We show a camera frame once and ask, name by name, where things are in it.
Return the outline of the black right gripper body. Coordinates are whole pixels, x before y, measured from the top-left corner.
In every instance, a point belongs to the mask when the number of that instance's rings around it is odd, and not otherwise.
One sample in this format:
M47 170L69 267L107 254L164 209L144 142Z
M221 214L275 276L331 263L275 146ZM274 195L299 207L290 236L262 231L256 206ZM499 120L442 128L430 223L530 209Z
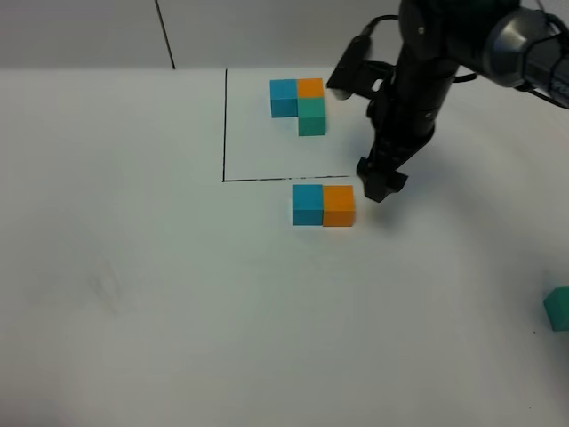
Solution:
M376 97L370 101L366 114L374 129L373 145L366 159L367 176L395 172L434 134L434 101L427 97Z

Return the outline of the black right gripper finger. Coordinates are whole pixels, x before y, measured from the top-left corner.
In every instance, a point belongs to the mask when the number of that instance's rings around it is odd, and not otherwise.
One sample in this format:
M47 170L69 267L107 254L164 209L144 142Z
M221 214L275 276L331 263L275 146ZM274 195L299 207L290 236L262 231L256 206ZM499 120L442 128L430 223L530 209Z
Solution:
M377 203L398 193L408 179L397 170L382 169L366 157L361 157L357 164L357 176L363 183L365 196Z

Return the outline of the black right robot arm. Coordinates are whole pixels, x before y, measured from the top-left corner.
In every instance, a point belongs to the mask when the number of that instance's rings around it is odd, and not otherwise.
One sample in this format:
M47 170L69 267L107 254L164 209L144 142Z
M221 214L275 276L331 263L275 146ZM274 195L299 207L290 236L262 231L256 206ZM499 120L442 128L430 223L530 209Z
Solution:
M360 78L370 99L374 141L357 175L365 196L381 202L399 192L399 167L432 138L460 67L502 87L568 106L568 26L518 1L403 1L397 64Z

